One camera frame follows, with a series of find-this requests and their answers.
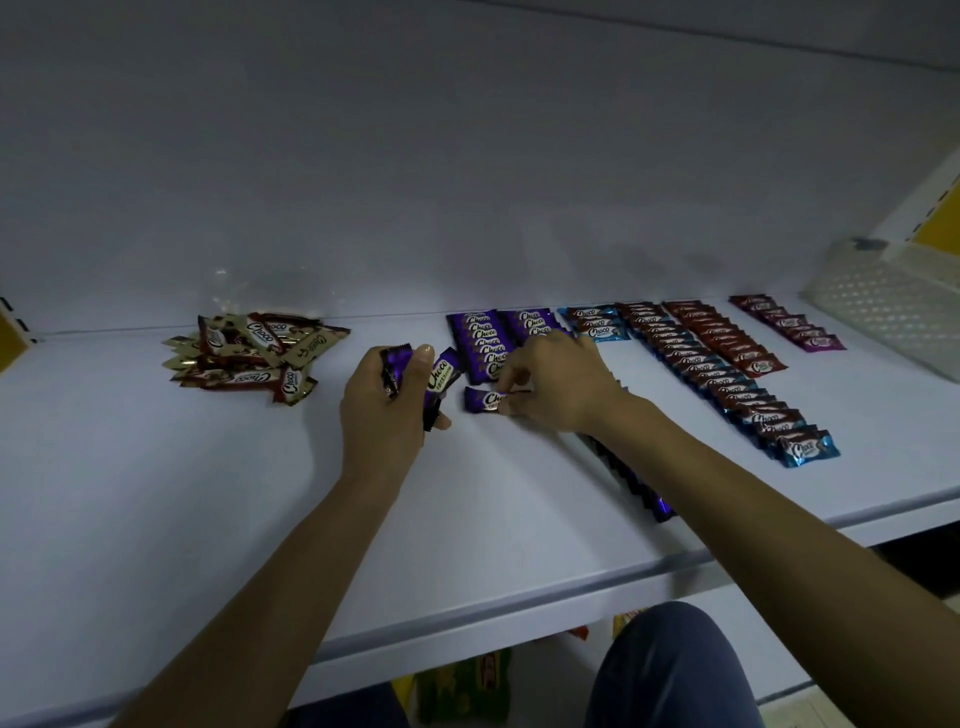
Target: white shelf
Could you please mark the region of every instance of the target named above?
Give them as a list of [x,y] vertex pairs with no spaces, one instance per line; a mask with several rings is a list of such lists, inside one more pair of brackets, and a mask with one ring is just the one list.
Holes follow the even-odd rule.
[[[960,388],[781,297],[840,334],[807,354],[728,306],[790,366],[761,381],[843,456],[787,470],[637,342],[601,351],[633,392],[821,518],[871,544],[957,518]],[[301,406],[180,389],[168,330],[62,336],[0,378],[0,725],[108,705],[147,682],[336,478],[337,404],[369,346],[450,340],[441,315],[342,320]],[[576,438],[447,410],[372,545],[298,702],[702,590],[680,519],[657,525]]]

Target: right hand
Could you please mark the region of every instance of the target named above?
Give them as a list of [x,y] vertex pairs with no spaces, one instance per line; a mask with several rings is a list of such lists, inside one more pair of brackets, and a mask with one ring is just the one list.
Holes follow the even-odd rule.
[[531,336],[507,356],[497,392],[532,381],[533,392],[514,392],[498,411],[523,415],[560,432],[589,434],[599,417],[629,397],[607,369],[589,336],[571,339],[559,331]]

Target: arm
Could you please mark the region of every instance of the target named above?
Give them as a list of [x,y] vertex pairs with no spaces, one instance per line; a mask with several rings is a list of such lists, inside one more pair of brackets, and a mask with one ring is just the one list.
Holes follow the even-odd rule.
[[530,379],[501,412],[591,435],[642,475],[859,728],[960,725],[960,617],[938,599],[625,393],[588,337],[533,337],[497,389]]
[[417,349],[390,402],[380,349],[367,353],[340,404],[340,480],[114,726],[277,725],[423,445],[432,364],[433,350]]

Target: hand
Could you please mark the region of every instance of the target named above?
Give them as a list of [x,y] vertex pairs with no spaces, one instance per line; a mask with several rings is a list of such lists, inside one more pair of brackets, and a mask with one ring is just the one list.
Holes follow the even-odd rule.
[[[340,402],[344,431],[344,466],[341,476],[356,485],[391,499],[423,447],[423,396],[433,369],[433,347],[417,348],[403,372],[400,393],[390,400],[383,387],[383,361],[373,347],[360,360],[347,382]],[[441,415],[436,429],[448,429]]]
[[560,432],[590,434],[599,417],[627,397],[589,336],[571,339],[551,331],[531,336],[504,362],[497,392],[533,381],[533,392],[515,392],[500,401],[505,415],[525,415]]

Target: left hand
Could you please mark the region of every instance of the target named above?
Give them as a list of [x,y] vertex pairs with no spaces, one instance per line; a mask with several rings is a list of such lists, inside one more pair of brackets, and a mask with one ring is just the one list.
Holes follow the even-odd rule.
[[[433,347],[423,344],[403,372],[400,393],[390,400],[383,388],[383,361],[373,347],[357,365],[340,402],[344,431],[341,478],[357,487],[369,487],[393,502],[423,447],[423,396],[433,369]],[[441,414],[435,429],[451,425]]]

